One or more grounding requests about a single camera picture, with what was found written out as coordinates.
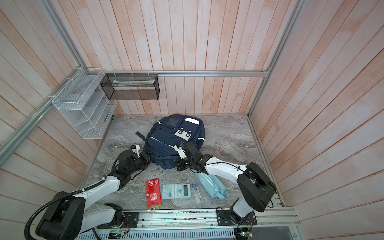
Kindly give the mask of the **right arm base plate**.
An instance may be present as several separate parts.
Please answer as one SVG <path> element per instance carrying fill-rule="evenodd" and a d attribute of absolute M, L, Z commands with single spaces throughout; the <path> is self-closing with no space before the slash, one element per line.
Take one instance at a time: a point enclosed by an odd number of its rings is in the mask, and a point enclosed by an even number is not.
<path fill-rule="evenodd" d="M 255 212 L 250 212 L 246 217 L 239 217 L 232 210 L 217 209 L 216 215 L 219 226 L 256 226 L 258 224 Z"/>

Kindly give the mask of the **red booklet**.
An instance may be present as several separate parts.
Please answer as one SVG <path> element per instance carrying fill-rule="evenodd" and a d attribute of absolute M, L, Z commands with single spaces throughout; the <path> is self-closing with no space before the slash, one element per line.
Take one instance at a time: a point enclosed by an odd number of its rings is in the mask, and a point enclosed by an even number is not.
<path fill-rule="evenodd" d="M 154 210 L 162 207 L 162 197 L 159 179 L 148 180 L 145 183 L 147 210 Z"/>

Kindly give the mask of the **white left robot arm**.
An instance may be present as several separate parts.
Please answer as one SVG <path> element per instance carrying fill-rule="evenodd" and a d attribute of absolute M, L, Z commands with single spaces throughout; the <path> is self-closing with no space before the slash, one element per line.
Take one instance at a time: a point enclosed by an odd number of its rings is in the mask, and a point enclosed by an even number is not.
<path fill-rule="evenodd" d="M 24 237 L 32 240 L 31 225 L 34 219 L 44 213 L 36 235 L 46 240 L 74 240 L 80 233 L 94 231 L 97 226 L 107 224 L 113 228 L 125 226 L 125 215 L 122 207 L 107 203 L 101 209 L 90 210 L 90 206 L 103 197 L 115 193 L 151 163 L 148 154 L 137 153 L 129 149 L 121 152 L 116 158 L 111 172 L 104 175 L 95 184 L 70 193 L 60 192 L 44 204 L 26 223 Z"/>

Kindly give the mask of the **navy blue student backpack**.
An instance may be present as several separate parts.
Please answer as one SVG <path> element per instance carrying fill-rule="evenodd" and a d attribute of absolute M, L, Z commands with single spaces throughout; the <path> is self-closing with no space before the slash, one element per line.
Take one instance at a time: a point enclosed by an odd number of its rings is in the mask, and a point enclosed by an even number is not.
<path fill-rule="evenodd" d="M 153 163 L 163 169 L 176 167 L 180 157 L 177 149 L 183 144 L 193 143 L 199 150 L 205 142 L 205 126 L 201 119 L 186 115 L 170 115 L 157 121 L 147 136 L 136 135 L 145 141 L 143 151 Z"/>

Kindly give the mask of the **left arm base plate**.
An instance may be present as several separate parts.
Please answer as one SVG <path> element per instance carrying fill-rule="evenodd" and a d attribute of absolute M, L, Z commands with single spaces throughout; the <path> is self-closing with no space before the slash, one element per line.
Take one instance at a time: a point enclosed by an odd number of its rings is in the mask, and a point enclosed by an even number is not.
<path fill-rule="evenodd" d="M 139 212 L 123 212 L 123 217 L 119 220 L 97 226 L 97 229 L 134 229 L 138 225 Z"/>

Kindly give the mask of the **clear pen pack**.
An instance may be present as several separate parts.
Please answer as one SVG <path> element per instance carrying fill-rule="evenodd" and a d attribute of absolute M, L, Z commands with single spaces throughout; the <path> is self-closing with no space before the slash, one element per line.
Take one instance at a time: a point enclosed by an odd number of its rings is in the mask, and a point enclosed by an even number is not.
<path fill-rule="evenodd" d="M 193 193 L 197 203 L 201 203 L 203 201 L 199 185 L 197 182 L 191 183 L 191 192 Z"/>

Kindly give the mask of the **light blue pencil case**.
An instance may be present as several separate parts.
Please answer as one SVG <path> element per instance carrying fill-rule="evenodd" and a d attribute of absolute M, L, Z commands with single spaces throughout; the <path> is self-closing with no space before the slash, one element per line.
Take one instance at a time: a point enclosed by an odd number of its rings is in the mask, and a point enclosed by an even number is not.
<path fill-rule="evenodd" d="M 217 198 L 220 200 L 226 200 L 229 198 L 229 193 L 226 187 L 215 175 L 198 173 L 195 174 L 195 176 L 211 198 Z"/>

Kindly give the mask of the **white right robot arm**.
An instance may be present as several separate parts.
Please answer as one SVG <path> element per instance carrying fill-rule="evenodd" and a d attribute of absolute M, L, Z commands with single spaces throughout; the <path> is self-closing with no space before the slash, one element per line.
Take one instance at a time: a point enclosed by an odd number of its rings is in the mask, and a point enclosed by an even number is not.
<path fill-rule="evenodd" d="M 218 176 L 239 186 L 242 197 L 229 210 L 217 211 L 221 220 L 241 225 L 249 214 L 274 207 L 272 198 L 277 187 L 258 164 L 235 165 L 203 155 L 193 143 L 179 144 L 175 148 L 180 156 L 175 161 L 177 171 L 190 169 L 193 173 Z"/>

